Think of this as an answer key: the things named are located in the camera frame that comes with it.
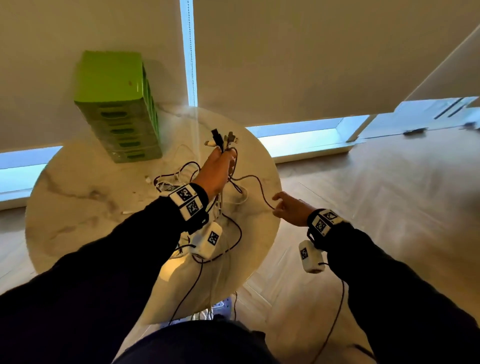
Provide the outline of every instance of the floor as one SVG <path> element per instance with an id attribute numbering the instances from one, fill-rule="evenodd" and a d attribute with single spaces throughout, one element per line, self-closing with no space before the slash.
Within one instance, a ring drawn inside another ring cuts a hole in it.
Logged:
<path id="1" fill-rule="evenodd" d="M 445 129 L 413 139 L 370 139 L 347 155 L 284 163 L 278 170 L 285 191 L 332 208 L 480 320 L 479 165 L 480 133 Z M 328 269 L 303 271 L 298 243 L 305 232 L 282 222 L 267 258 L 238 290 L 238 319 L 265 331 L 283 363 L 312 361 L 341 296 L 341 283 Z M 34 274 L 24 209 L 0 211 L 0 292 Z M 135 328 L 129 341 L 153 329 Z M 372 363 L 348 347 L 353 343 L 368 347 L 345 304 L 317 363 Z"/>

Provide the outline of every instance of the stacked green boxes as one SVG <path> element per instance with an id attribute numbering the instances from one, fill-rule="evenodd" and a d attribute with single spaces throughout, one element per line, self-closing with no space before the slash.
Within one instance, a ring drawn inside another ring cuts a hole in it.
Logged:
<path id="1" fill-rule="evenodd" d="M 139 53 L 84 52 L 74 101 L 115 163 L 162 157 L 158 115 Z"/>

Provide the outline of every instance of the left hand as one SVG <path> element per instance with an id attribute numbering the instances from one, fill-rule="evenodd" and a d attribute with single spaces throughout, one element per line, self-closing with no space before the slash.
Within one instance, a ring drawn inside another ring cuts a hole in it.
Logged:
<path id="1" fill-rule="evenodd" d="M 202 170 L 198 172 L 198 176 L 192 181 L 207 192 L 209 201 L 222 192 L 228 182 L 229 174 L 233 172 L 236 158 L 235 150 L 229 149 L 222 153 L 220 148 L 216 147 L 204 163 Z"/>

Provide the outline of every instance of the right hand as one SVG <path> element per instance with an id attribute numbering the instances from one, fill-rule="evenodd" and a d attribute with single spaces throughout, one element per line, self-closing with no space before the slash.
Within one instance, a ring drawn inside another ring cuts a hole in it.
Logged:
<path id="1" fill-rule="evenodd" d="M 272 199 L 274 201 L 282 199 L 273 210 L 273 214 L 295 226 L 307 226 L 308 216 L 317 210 L 315 207 L 302 200 L 297 200 L 283 191 L 275 194 Z"/>

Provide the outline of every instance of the round table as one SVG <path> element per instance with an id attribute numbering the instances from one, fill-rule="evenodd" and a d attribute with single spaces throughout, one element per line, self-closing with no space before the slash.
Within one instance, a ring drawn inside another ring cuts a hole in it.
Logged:
<path id="1" fill-rule="evenodd" d="M 212 148 L 211 130 L 232 131 L 239 139 L 234 177 L 253 174 L 260 178 L 267 201 L 281 190 L 276 166 L 260 141 L 232 120 L 201 108 L 170 107 L 159 113 L 164 155 L 161 159 L 115 164 L 88 128 L 47 164 L 32 191 L 26 209 L 26 244 L 38 273 L 50 269 L 67 253 L 109 234 L 131 213 L 158 198 L 148 183 L 160 174 L 173 173 L 187 161 L 202 165 Z M 198 283 L 180 306 L 176 318 L 199 312 L 232 294 L 261 264 L 272 246 L 279 219 L 262 198 L 255 178 L 238 182 L 248 190 L 243 197 L 230 183 L 224 189 L 223 212 L 242 229 L 240 243 L 212 263 L 205 264 Z M 220 217 L 224 233 L 215 255 L 232 246 L 238 228 Z M 170 320 L 175 308 L 195 282 L 200 270 L 190 255 L 167 261 L 153 287 L 140 322 Z"/>

